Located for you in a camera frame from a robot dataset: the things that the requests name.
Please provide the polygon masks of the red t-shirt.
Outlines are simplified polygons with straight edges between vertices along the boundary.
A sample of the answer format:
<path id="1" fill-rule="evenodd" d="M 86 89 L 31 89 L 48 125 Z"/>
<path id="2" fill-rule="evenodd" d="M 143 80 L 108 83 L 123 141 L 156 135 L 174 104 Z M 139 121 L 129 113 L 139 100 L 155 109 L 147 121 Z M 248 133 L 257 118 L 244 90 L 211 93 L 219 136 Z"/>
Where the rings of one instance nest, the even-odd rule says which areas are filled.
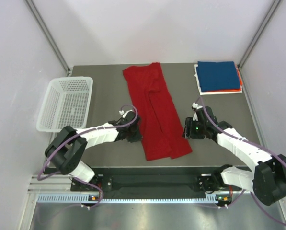
<path id="1" fill-rule="evenodd" d="M 146 160 L 176 159 L 191 153 L 160 63 L 128 67 L 123 76 L 140 116 L 139 131 Z"/>

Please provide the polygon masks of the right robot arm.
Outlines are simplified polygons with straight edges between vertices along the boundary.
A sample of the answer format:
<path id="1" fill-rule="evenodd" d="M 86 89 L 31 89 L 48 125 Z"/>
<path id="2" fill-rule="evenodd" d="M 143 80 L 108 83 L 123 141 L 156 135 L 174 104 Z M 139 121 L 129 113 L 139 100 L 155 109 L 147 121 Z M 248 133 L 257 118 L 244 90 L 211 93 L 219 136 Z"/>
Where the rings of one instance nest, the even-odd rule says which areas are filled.
<path id="1" fill-rule="evenodd" d="M 252 192 L 269 206 L 286 197 L 286 157 L 272 155 L 248 141 L 226 121 L 217 121 L 209 106 L 193 103 L 193 117 L 185 120 L 183 138 L 210 139 L 246 164 L 248 170 L 225 164 L 211 174 L 211 190 L 235 186 Z"/>

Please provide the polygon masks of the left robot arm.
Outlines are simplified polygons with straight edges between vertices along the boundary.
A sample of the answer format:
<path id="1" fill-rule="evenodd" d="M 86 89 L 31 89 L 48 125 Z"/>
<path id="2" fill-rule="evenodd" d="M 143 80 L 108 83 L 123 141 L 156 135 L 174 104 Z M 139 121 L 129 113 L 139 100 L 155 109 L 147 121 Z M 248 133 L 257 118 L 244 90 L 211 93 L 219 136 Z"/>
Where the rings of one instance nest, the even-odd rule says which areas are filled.
<path id="1" fill-rule="evenodd" d="M 103 125 L 74 129 L 65 126 L 45 150 L 45 156 L 55 166 L 56 172 L 38 180 L 44 180 L 56 174 L 67 175 L 78 181 L 86 189 L 101 191 L 97 185 L 98 178 L 93 169 L 81 158 L 86 149 L 108 142 L 126 139 L 133 143 L 140 141 L 140 117 L 137 112 L 128 110 L 120 112 L 117 121 L 109 121 Z"/>

